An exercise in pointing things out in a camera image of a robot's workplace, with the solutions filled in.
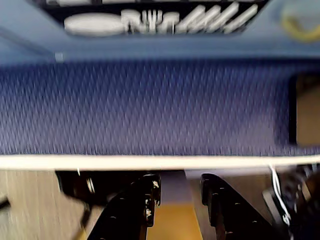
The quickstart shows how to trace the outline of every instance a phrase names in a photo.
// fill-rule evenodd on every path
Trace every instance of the wooden floor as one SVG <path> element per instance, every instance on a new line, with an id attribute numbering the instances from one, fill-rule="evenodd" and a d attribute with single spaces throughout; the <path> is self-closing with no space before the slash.
<path id="1" fill-rule="evenodd" d="M 267 175 L 226 177 L 242 196 L 268 221 L 271 220 L 262 198 L 270 187 Z M 207 207 L 201 204 L 199 180 L 189 181 L 192 198 L 204 240 L 215 239 Z M 79 227 L 83 205 L 60 193 L 53 171 L 0 170 L 0 195 L 11 202 L 9 211 L 0 212 L 0 240 L 70 240 Z M 101 212 L 93 210 L 90 230 Z"/>

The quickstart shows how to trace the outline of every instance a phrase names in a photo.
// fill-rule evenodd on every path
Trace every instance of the fork icon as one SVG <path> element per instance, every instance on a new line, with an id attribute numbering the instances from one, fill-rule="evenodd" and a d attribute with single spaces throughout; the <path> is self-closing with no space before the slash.
<path id="1" fill-rule="evenodd" d="M 156 33 L 157 25 L 162 21 L 162 11 L 161 10 L 148 10 L 142 12 L 142 22 L 147 26 L 147 30 L 151 34 Z"/>

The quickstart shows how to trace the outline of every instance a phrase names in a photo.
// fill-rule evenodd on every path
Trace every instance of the white cable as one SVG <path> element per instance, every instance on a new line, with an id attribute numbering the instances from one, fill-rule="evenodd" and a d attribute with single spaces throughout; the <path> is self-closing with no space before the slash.
<path id="1" fill-rule="evenodd" d="M 284 201 L 281 198 L 281 187 L 280 187 L 280 182 L 279 182 L 279 178 L 277 175 L 276 170 L 271 166 L 271 164 L 269 165 L 271 172 L 272 172 L 272 184 L 273 184 L 273 189 L 274 189 L 274 194 L 277 197 L 280 206 L 282 207 L 283 211 L 284 211 L 284 215 L 282 216 L 282 219 L 284 221 L 285 224 L 287 224 L 288 226 L 290 226 L 290 220 L 291 220 L 291 216 L 290 213 L 287 210 L 287 207 L 284 203 Z"/>

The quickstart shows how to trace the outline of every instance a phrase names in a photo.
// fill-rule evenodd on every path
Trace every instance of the cable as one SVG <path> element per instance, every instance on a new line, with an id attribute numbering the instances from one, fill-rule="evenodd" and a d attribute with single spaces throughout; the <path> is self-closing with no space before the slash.
<path id="1" fill-rule="evenodd" d="M 283 16 L 281 24 L 293 38 L 301 42 L 312 43 L 320 40 L 320 25 L 311 31 L 306 31 L 301 27 L 297 19 L 291 16 Z"/>
<path id="2" fill-rule="evenodd" d="M 287 207 L 286 207 L 284 201 L 281 198 L 282 193 L 281 193 L 281 187 L 280 187 L 278 174 L 277 174 L 276 170 L 272 167 L 271 164 L 269 165 L 269 167 L 270 167 L 271 173 L 272 173 L 271 177 L 272 177 L 272 185 L 273 185 L 274 194 L 275 194 L 276 198 L 278 199 L 282 210 L 284 211 L 284 215 L 282 215 L 282 219 L 285 224 L 290 226 L 291 216 L 287 210 Z"/>
<path id="3" fill-rule="evenodd" d="M 88 224 L 90 215 L 92 211 L 92 206 L 87 203 L 84 203 L 83 215 L 80 221 L 80 228 L 72 238 L 73 240 L 86 240 L 86 226 Z"/>

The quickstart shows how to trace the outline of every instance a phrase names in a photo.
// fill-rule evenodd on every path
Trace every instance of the blue patterned fabric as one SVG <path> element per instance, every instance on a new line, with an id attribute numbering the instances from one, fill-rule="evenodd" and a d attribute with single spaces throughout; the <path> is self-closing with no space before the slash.
<path id="1" fill-rule="evenodd" d="M 289 79 L 320 61 L 119 61 L 0 70 L 1 154 L 319 154 L 289 143 Z"/>

